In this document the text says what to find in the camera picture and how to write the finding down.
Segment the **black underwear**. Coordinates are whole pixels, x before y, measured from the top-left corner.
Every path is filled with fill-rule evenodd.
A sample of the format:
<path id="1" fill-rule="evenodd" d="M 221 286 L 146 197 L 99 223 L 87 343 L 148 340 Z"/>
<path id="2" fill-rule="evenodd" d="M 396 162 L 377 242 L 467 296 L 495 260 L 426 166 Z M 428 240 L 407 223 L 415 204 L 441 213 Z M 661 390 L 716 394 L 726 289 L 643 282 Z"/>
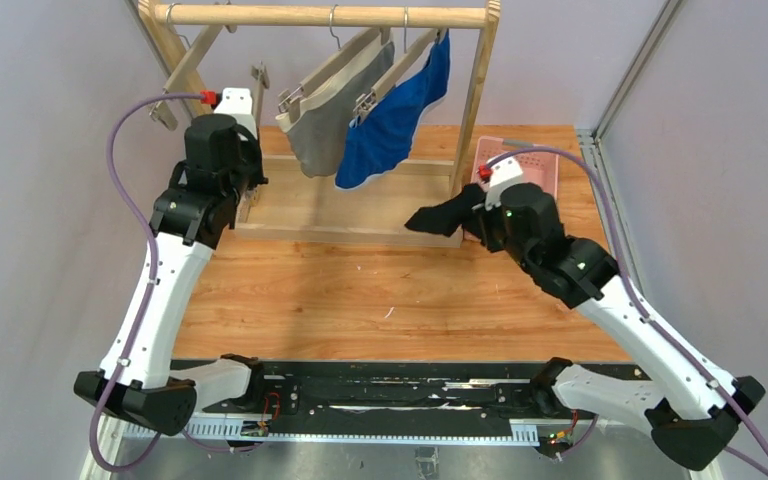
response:
<path id="1" fill-rule="evenodd" d="M 465 185 L 460 193 L 438 205 L 419 208 L 404 224 L 413 232 L 451 237 L 462 228 L 476 237 L 481 233 L 478 215 L 473 211 L 484 205 L 486 193 L 477 184 Z"/>

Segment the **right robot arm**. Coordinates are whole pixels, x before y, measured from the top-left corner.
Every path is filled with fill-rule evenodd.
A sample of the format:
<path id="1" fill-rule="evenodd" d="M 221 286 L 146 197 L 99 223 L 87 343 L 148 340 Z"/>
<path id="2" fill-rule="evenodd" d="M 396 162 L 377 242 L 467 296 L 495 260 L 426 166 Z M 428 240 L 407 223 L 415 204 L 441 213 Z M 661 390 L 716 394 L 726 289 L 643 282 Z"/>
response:
<path id="1" fill-rule="evenodd" d="M 471 184 L 467 225 L 491 252 L 506 252 L 546 294 L 608 333 L 643 380 L 599 374 L 553 358 L 532 379 L 545 407 L 584 410 L 647 435 L 695 471 L 722 453 L 760 403 L 764 387 L 735 377 L 684 339 L 623 277 L 600 244 L 565 234 L 554 198 L 532 183 L 484 191 Z"/>

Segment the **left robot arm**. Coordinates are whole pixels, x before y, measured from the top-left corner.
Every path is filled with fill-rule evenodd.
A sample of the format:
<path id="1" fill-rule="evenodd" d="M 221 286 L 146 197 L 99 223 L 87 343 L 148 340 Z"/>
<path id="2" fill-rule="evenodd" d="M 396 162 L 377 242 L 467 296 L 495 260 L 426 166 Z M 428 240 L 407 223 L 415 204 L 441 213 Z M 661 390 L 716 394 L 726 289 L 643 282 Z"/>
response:
<path id="1" fill-rule="evenodd" d="M 114 344 L 95 371 L 78 373 L 73 391 L 126 422 L 175 436 L 191 416 L 229 400 L 256 407 L 264 366 L 241 355 L 184 370 L 171 356 L 193 289 L 223 232 L 235 226 L 244 191 L 266 179 L 256 133 L 227 114 L 197 117 L 184 133 L 185 158 L 155 200 L 145 267 L 149 303 L 134 294 Z"/>

